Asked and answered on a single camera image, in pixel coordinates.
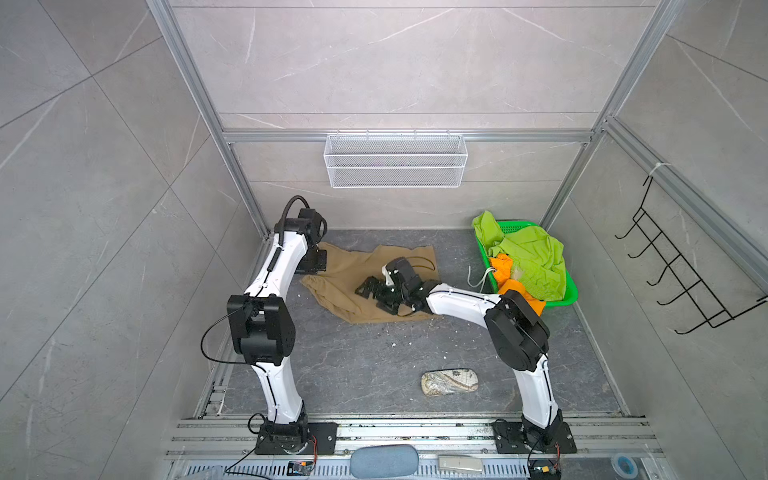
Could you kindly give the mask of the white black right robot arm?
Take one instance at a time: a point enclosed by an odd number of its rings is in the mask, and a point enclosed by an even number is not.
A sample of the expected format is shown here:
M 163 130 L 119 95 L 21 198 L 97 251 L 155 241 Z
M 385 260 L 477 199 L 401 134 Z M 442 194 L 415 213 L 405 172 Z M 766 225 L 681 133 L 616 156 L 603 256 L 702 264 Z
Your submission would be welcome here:
M 367 278 L 355 294 L 375 299 L 390 314 L 407 306 L 413 313 L 452 316 L 486 328 L 497 356 L 515 373 L 526 444 L 539 451 L 556 444 L 564 421 L 549 375 L 549 329 L 522 294 L 481 294 L 433 280 L 407 284 L 375 277 Z

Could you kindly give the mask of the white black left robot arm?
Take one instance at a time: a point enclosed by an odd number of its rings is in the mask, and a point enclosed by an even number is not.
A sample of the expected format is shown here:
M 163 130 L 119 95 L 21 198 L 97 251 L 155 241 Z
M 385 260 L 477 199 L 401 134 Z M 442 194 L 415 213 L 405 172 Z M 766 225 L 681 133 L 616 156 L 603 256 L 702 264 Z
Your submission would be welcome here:
M 301 195 L 291 197 L 275 225 L 268 259 L 255 280 L 227 301 L 226 314 L 216 324 L 229 324 L 232 347 L 242 364 L 256 373 L 267 405 L 255 432 L 256 452 L 299 453 L 310 443 L 304 401 L 293 379 L 290 356 L 296 328 L 285 302 L 295 273 L 321 272 L 327 252 L 319 243 L 327 221 Z

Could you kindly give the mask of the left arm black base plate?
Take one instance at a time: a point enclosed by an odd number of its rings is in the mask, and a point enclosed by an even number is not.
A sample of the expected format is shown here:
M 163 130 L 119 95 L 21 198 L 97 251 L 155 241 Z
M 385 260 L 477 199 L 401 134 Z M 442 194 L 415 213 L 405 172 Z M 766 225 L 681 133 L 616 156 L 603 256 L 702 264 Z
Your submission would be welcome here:
M 275 424 L 268 422 L 257 434 L 256 455 L 332 455 L 337 442 L 338 424 L 319 422 Z

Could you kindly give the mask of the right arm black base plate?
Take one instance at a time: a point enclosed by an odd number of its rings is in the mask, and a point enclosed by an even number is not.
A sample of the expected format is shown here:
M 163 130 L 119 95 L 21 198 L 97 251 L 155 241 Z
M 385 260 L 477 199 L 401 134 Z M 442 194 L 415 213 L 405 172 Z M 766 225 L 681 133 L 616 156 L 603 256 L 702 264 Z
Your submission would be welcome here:
M 544 429 L 527 420 L 497 419 L 490 426 L 499 454 L 575 454 L 578 451 L 570 426 L 562 420 L 556 419 Z

